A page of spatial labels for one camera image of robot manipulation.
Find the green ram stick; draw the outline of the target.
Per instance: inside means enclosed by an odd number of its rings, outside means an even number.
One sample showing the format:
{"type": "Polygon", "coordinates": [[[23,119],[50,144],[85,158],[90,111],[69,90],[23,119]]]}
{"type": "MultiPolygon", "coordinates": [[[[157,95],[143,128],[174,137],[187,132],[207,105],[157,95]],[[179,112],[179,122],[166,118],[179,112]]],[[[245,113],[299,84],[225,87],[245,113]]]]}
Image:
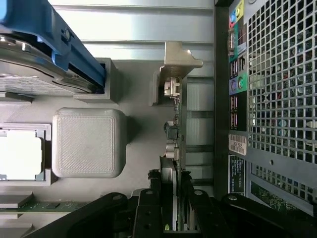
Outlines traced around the green ram stick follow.
{"type": "Polygon", "coordinates": [[[40,202],[30,201],[19,208],[0,208],[0,213],[70,213],[85,205],[87,202],[40,202]]]}

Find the black pc case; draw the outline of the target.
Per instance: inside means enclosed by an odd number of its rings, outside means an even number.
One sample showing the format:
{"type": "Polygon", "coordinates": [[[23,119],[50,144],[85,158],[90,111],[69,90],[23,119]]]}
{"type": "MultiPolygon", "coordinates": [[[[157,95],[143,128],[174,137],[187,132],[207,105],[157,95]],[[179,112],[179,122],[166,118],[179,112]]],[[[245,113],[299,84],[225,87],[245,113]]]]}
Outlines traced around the black pc case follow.
{"type": "Polygon", "coordinates": [[[216,195],[317,226],[317,0],[215,0],[215,25],[216,195]]]}

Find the silver cpu chip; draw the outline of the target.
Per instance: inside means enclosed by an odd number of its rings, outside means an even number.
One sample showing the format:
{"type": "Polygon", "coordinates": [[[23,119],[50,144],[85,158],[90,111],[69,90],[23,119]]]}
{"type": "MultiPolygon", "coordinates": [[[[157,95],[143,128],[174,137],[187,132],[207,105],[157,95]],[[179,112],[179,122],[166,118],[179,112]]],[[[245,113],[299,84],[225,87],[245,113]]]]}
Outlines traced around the silver cpu chip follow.
{"type": "Polygon", "coordinates": [[[4,130],[0,134],[0,177],[35,180],[42,172],[42,139],[32,130],[4,130]]]}

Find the white barcode sticker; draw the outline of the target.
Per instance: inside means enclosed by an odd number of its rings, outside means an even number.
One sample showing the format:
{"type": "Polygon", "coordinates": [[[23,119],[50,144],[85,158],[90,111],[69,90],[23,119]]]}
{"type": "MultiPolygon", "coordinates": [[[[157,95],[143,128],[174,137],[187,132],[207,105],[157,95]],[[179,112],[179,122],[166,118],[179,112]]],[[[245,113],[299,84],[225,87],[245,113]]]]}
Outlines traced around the white barcode sticker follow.
{"type": "Polygon", "coordinates": [[[246,156],[247,154],[247,138],[245,136],[229,134],[228,135],[229,151],[246,156]]]}

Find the hard disk with blue carrier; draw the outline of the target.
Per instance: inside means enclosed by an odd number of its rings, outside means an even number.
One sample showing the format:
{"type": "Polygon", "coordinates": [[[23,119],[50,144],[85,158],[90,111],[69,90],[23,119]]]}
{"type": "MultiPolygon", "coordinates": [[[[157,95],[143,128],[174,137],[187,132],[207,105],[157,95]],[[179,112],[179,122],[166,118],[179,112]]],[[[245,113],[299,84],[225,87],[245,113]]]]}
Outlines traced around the hard disk with blue carrier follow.
{"type": "Polygon", "coordinates": [[[0,92],[102,93],[106,67],[48,0],[0,0],[0,92]]]}

